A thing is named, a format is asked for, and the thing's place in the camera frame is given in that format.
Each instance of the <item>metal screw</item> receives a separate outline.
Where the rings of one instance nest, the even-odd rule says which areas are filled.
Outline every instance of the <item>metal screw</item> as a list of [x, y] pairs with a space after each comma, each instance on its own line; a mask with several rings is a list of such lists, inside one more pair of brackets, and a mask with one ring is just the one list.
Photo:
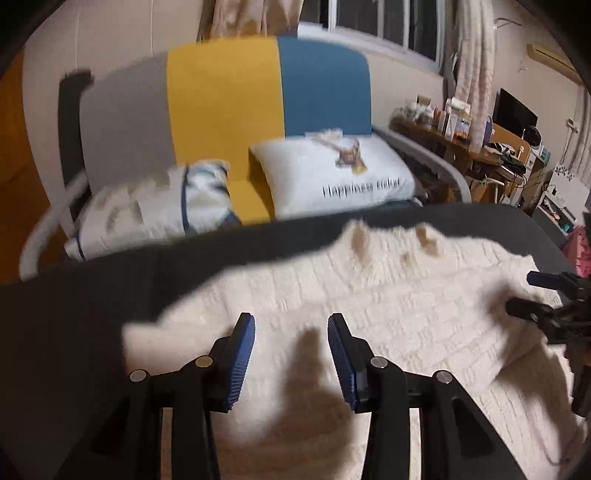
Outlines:
[[386, 368], [388, 366], [388, 361], [383, 356], [375, 356], [369, 363], [375, 368]]
[[207, 368], [213, 365], [213, 358], [209, 355], [202, 355], [195, 360], [195, 365], [199, 368]]
[[445, 370], [440, 370], [437, 372], [435, 378], [437, 378], [441, 383], [451, 383], [453, 380], [452, 374]]
[[143, 382], [148, 374], [144, 370], [134, 370], [129, 374], [129, 379], [132, 382], [139, 383]]

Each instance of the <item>black object behind sofa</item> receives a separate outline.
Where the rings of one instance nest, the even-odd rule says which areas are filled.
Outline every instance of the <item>black object behind sofa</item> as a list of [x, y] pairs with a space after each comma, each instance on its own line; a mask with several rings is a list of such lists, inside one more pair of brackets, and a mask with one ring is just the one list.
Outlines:
[[489, 238], [532, 255], [541, 271], [571, 270], [520, 210], [457, 203], [266, 223], [64, 265], [0, 287], [0, 449], [25, 480], [51, 478], [96, 407], [125, 380], [123, 324], [153, 322], [224, 268], [325, 247], [352, 218], [378, 228], [428, 222], [449, 236]]

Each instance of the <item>computer monitor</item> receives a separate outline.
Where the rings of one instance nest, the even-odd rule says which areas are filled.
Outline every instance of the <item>computer monitor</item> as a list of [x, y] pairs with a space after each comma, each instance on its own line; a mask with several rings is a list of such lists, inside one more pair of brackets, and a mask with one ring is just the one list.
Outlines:
[[538, 117], [517, 98], [501, 89], [496, 96], [492, 121], [521, 138], [525, 127], [536, 126]]

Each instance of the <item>window frame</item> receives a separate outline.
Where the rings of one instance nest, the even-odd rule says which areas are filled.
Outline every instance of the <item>window frame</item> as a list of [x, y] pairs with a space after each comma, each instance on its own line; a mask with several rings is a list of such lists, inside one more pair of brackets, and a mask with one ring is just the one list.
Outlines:
[[[336, 24], [338, 1], [339, 0], [328, 0], [328, 28], [324, 28], [320, 24], [301, 22], [298, 25], [298, 37], [343, 44], [357, 50], [387, 55], [394, 60], [415, 69], [437, 75], [440, 74], [444, 54], [446, 0], [436, 0], [437, 46], [435, 61], [411, 50], [408, 46], [408, 37], [410, 33], [410, 0], [402, 0], [404, 6], [403, 45], [351, 28], [339, 27]], [[378, 35], [383, 36], [384, 8], [386, 0], [376, 1], [378, 2]]]

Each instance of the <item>window sill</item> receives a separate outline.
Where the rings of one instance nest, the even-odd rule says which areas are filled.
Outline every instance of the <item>window sill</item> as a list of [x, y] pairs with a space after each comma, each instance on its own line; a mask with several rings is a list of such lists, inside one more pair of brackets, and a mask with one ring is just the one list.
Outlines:
[[406, 50], [401, 45], [369, 34], [344, 27], [328, 31], [321, 25], [305, 22], [298, 25], [297, 33], [299, 38], [338, 43], [355, 50], [386, 55], [408, 67], [439, 76], [439, 67], [433, 60], [412, 50]]

